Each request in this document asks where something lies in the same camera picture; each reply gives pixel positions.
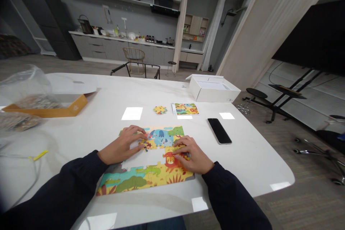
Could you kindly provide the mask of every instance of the hand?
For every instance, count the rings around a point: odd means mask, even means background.
[[[193,173],[205,174],[214,167],[215,164],[200,149],[200,147],[195,142],[194,138],[184,136],[175,142],[174,147],[179,144],[184,144],[186,146],[181,147],[180,149],[174,151],[172,154],[175,155],[175,158],[178,159],[180,163],[183,165],[183,167],[187,170]],[[176,155],[185,152],[189,152],[190,154],[189,161],[187,161],[180,155]]]
[[[138,131],[140,131],[142,134],[134,135],[134,133]],[[144,134],[146,134],[145,130],[138,126],[131,125],[128,128],[124,128],[121,135],[99,151],[97,155],[102,162],[107,165],[122,162],[143,148],[142,145],[138,145],[133,149],[129,149],[129,146],[140,138],[147,140],[147,137]]]

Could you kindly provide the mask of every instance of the white box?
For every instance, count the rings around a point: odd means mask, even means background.
[[[189,89],[197,102],[233,102],[241,90],[224,78],[192,77]]]

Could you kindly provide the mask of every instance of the bottle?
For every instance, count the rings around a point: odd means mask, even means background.
[[[119,36],[119,26],[118,25],[116,25],[114,32],[115,32],[115,37],[118,37]]]

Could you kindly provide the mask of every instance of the plastic bag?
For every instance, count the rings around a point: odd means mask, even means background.
[[[22,112],[0,112],[0,133],[20,132],[36,126],[42,118]]]
[[[29,67],[0,82],[0,95],[22,109],[63,108],[43,71],[34,65]]]

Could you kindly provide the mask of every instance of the tv stand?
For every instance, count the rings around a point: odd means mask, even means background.
[[[302,91],[305,87],[307,87],[307,85],[309,85],[313,80],[315,80],[315,78],[317,78],[320,74],[322,74],[322,71],[319,71],[316,75],[314,75],[309,81],[305,82],[300,88],[298,88],[296,91],[292,90],[299,82],[301,82],[311,71],[313,71],[314,69],[310,68],[303,76],[301,76],[299,79],[297,79],[289,88],[286,88],[284,86],[280,86],[277,84],[269,84],[269,86],[271,86],[272,88],[278,90],[279,92],[282,93],[281,96],[279,96],[274,102],[270,103],[270,104],[265,104],[262,102],[259,102],[257,100],[251,100],[252,102],[255,102],[257,104],[260,104],[262,106],[265,106],[267,108],[269,108],[270,110],[273,111],[272,113],[272,117],[271,120],[266,120],[267,124],[271,124],[275,117],[276,117],[276,113],[285,116],[285,120],[289,120],[290,118],[292,118],[292,116],[290,116],[288,113],[286,113],[285,111],[283,111],[281,109],[282,106],[284,106],[288,101],[290,101],[291,99],[295,98],[295,99],[307,99],[306,97],[302,96],[302,94],[300,94],[299,92]],[[280,105],[276,106],[276,103],[278,101],[280,101],[285,95],[288,96],[288,98],[283,101]],[[250,98],[246,97],[243,98],[243,100],[249,100]]]

